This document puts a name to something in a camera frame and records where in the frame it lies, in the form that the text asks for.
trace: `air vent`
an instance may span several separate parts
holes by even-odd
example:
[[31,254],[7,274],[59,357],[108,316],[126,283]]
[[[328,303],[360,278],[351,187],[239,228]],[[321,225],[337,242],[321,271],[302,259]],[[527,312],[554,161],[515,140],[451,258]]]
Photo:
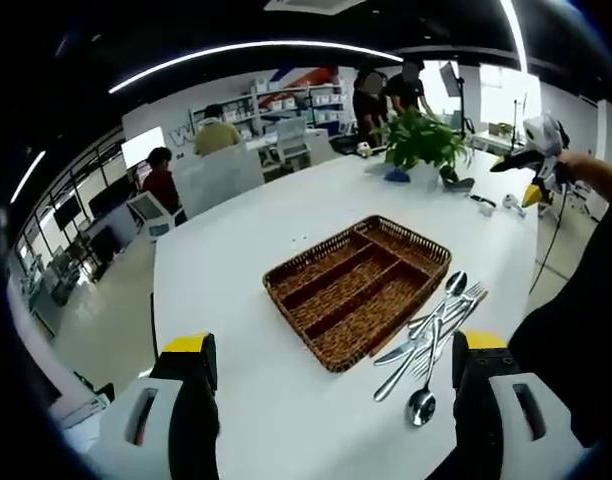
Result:
[[264,10],[337,15],[366,0],[270,0]]

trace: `cutlery tray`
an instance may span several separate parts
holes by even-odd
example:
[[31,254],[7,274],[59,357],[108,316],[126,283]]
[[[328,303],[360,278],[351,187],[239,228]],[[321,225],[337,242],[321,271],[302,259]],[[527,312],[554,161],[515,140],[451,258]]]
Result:
[[263,282],[321,364],[343,372],[415,314],[450,261],[446,248],[371,216],[274,268]]

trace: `curved light strip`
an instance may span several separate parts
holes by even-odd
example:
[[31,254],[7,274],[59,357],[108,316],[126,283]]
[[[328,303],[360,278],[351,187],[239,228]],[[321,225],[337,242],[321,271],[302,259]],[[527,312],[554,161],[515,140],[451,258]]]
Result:
[[517,49],[517,56],[519,57],[519,68],[522,73],[528,73],[528,61],[526,60],[526,48],[524,47],[524,39],[522,38],[522,30],[519,28],[519,20],[517,19],[517,12],[513,7],[512,0],[500,0],[506,19],[510,26],[510,31],[513,34],[513,40],[515,40],[515,48]]
[[194,58],[206,57],[208,55],[213,55],[215,53],[228,52],[231,50],[240,50],[243,48],[256,48],[256,47],[318,47],[318,48],[336,48],[338,50],[348,50],[351,52],[365,53],[366,55],[373,55],[375,57],[387,58],[389,60],[393,60],[395,62],[403,62],[404,59],[398,57],[396,55],[391,55],[390,53],[379,52],[377,50],[371,50],[370,48],[363,47],[355,47],[354,45],[345,45],[343,43],[333,43],[333,42],[315,42],[310,40],[267,40],[262,42],[247,42],[247,43],[237,43],[234,45],[225,45],[223,47],[215,47],[209,48],[207,50],[200,50],[199,52],[190,53],[188,55],[184,55],[183,57],[175,58],[173,60],[169,60],[168,62],[160,63],[159,65],[155,65],[154,67],[149,68],[148,70],[144,70],[143,72],[138,73],[130,77],[127,80],[124,80],[121,83],[118,83],[113,88],[108,90],[108,93],[113,94],[118,92],[124,87],[127,87],[131,83],[136,82],[148,75],[151,75],[155,72],[163,70],[168,67],[172,67],[173,65],[177,65],[178,63],[186,62],[188,60],[193,60]]
[[26,184],[28,177],[30,177],[30,174],[33,173],[33,170],[35,170],[35,167],[41,161],[41,159],[44,158],[44,155],[46,155],[46,150],[44,150],[43,152],[40,152],[39,155],[37,155],[37,157],[35,158],[35,160],[33,160],[33,163],[31,163],[30,168],[26,170],[26,173],[22,177],[22,181],[19,182],[19,185],[17,185],[17,188],[15,189],[15,193],[13,193],[13,196],[10,199],[11,205],[15,203],[15,200],[17,200],[17,196],[19,195],[19,192],[22,191],[22,188],[24,188],[24,185]]

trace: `cable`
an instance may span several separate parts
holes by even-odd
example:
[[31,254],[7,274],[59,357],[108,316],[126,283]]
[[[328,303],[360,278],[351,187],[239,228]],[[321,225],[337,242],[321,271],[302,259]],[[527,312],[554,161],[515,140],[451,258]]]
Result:
[[546,261],[548,260],[550,251],[553,249],[553,245],[555,245],[555,239],[557,238],[557,232],[559,232],[559,227],[562,224],[562,217],[564,216],[564,207],[566,206],[566,197],[568,196],[568,190],[569,190],[568,186],[564,185],[564,198],[562,198],[562,208],[559,210],[559,218],[557,219],[557,225],[555,225],[555,233],[553,233],[553,239],[550,241],[548,250],[546,250],[546,255],[544,256],[544,260],[542,261],[542,264],[539,267],[539,271],[537,272],[537,276],[535,277],[533,286],[530,287],[530,290],[528,291],[529,295],[533,293],[533,290],[535,290],[535,287],[537,286],[537,282],[539,282],[539,277],[541,277],[542,272],[544,271],[544,267],[546,266]]

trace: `blue object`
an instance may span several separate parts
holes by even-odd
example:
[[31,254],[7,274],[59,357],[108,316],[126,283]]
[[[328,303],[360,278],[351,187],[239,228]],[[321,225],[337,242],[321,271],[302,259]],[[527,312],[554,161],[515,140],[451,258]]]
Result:
[[410,183],[410,176],[399,167],[395,167],[384,175],[384,180],[387,182]]

